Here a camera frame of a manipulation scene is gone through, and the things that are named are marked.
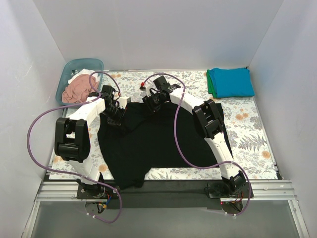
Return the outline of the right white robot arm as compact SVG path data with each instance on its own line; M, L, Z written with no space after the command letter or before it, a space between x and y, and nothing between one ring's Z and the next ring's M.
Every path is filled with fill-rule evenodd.
M177 139L177 117L180 108L183 108L193 115L194 126L199 134L211 148L215 158L216 165L220 168L223 181L224 194L235 197L242 193L242 188L246 184L246 177L243 170L235 164L229 147L226 144L224 136L224 122L217 106L213 100L203 101L195 96L186 93L185 86L178 84L171 85L167 82L163 74L154 80L156 90L154 92L150 85L142 82L140 90L146 92L143 97L145 103L152 112L157 112L165 102L171 102L177 105L174 116L174 140L176 147L182 158L185 158L181 152Z

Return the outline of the black t shirt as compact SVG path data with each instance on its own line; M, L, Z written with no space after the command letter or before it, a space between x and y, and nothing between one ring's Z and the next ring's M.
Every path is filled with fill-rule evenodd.
M217 163L216 158L194 126L193 115L180 108L177 117L177 139L174 140L174 116L177 105L164 103L151 113L143 103L129 103L121 126L107 123L100 115L98 142L115 183L121 188L142 187L152 168L187 168L190 162L199 167Z

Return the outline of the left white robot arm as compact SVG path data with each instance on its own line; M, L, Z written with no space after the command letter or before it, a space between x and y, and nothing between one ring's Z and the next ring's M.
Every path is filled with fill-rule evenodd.
M94 198L105 194L101 172L93 165L90 156L89 126L100 114L107 116L113 125L121 125L130 97L121 96L111 86L103 86L101 93L89 94L88 103L67 118L58 118L55 124L54 152L68 161L81 175L76 181Z

